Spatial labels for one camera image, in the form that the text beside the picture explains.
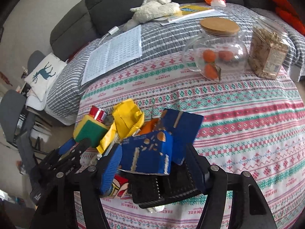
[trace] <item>plastic jar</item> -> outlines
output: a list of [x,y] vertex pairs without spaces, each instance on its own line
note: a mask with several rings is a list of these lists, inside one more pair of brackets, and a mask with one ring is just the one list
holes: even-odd
[[258,17],[249,52],[249,65],[257,76],[276,79],[290,49],[287,38],[287,31],[279,24]]

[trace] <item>yellow booklet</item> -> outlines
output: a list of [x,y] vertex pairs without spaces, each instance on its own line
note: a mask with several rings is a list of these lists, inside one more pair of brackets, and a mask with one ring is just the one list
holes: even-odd
[[198,5],[183,5],[180,7],[180,12],[176,13],[174,15],[164,16],[157,19],[154,19],[154,21],[163,21],[163,22],[171,22],[172,20],[180,19],[181,17],[192,15],[192,14],[201,14],[204,13],[207,10],[213,10],[210,7],[203,7]]

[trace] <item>white stuffed toy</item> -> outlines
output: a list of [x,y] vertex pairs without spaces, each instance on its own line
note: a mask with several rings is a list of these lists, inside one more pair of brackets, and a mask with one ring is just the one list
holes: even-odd
[[144,0],[141,7],[131,8],[130,11],[135,13],[124,25],[124,32],[136,27],[140,23],[176,14],[180,9],[179,4],[171,2],[171,0]]

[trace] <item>red can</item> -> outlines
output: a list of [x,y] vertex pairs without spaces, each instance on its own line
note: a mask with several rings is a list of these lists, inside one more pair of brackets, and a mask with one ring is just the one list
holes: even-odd
[[91,117],[93,117],[95,120],[97,120],[101,123],[104,123],[104,120],[105,120],[105,117],[107,116],[107,113],[99,107],[92,106],[91,109],[90,109],[89,115]]

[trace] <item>orange fruit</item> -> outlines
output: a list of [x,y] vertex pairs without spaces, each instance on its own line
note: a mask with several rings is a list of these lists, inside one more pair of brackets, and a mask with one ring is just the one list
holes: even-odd
[[211,80],[215,80],[218,78],[218,73],[216,67],[212,64],[206,64],[204,67],[205,77]]
[[219,51],[218,56],[224,61],[231,61],[234,57],[234,53],[230,51]]
[[203,56],[204,61],[207,63],[215,62],[216,54],[212,50],[204,50],[202,56]]

